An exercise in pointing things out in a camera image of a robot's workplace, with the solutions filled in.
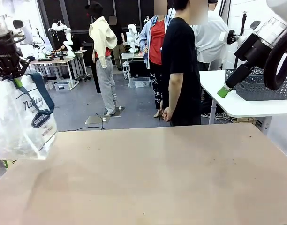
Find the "hand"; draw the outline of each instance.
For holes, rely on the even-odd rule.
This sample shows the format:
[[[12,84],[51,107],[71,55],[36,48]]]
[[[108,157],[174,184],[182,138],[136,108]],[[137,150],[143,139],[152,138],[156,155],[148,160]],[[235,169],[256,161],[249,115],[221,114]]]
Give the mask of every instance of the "hand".
[[[174,111],[170,107],[167,107],[163,112],[164,121],[169,122],[173,116],[173,113]]]
[[[144,50],[143,50],[143,52],[146,53],[146,54],[148,54],[149,49],[148,49],[147,47],[145,47]]]

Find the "clear plastic bag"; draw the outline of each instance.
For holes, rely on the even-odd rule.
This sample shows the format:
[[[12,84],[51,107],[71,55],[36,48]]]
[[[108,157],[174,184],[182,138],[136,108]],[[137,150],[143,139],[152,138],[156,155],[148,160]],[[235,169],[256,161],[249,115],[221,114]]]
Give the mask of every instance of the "clear plastic bag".
[[[53,114],[40,113],[51,109],[32,77],[24,75],[21,82],[26,93],[12,81],[0,82],[0,160],[43,160],[57,125]]]

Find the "black t-shirt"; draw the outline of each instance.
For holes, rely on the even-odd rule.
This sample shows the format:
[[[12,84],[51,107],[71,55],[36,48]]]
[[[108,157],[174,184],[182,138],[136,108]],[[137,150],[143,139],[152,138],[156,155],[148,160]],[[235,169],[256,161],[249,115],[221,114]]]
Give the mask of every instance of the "black t-shirt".
[[[175,116],[201,113],[201,83],[195,51],[195,34],[182,19],[174,18],[166,31],[162,46],[163,107],[169,107],[170,74],[183,73],[183,85],[174,111]]]
[[[123,44],[123,38],[121,37],[121,34],[123,33],[123,29],[119,24],[110,26],[110,29],[115,33],[117,38],[117,45]]]

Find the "woman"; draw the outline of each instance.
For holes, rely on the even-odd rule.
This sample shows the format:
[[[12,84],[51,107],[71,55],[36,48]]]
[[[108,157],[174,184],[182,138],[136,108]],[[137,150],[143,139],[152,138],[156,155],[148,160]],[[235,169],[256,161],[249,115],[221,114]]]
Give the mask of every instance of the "woman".
[[[162,62],[161,49],[169,25],[169,16],[155,15],[143,27],[139,36],[139,45],[144,53],[144,62],[150,70],[151,80],[155,94],[157,112],[154,118],[160,116],[160,103],[162,101],[161,76]]]

